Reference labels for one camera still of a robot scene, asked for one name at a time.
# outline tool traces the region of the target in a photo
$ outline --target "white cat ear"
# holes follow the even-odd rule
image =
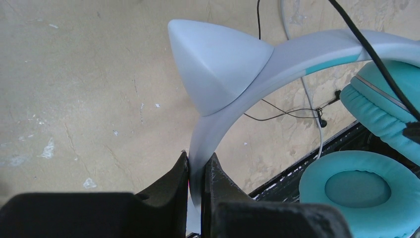
[[[202,116],[239,97],[274,50],[251,35],[205,22],[172,20],[168,31],[184,87]]]

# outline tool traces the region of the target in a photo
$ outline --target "cat ear headphones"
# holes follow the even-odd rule
[[[351,30],[316,32],[273,47],[224,26],[170,21],[173,56],[200,113],[189,153],[190,192],[198,211],[204,167],[234,122],[284,85],[341,64],[374,60],[342,90],[341,101],[361,124],[420,165],[420,42],[356,28],[358,35],[349,26]],[[389,86],[378,60],[404,92],[404,100]]]

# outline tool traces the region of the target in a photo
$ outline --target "beige surface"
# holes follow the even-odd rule
[[[420,38],[418,0],[341,2],[360,27]],[[326,0],[286,0],[286,8],[295,37],[345,26]],[[285,41],[277,0],[262,0],[261,15],[263,40]],[[1,0],[0,201],[26,191],[140,191],[172,167],[198,118],[171,55],[173,18],[258,34],[256,0]],[[315,104],[358,67],[308,77]],[[299,81],[268,99],[307,107]],[[262,103],[249,111],[276,113]],[[341,103],[324,115],[326,138],[354,120]],[[318,143],[311,119],[241,117],[217,152],[250,192]]]

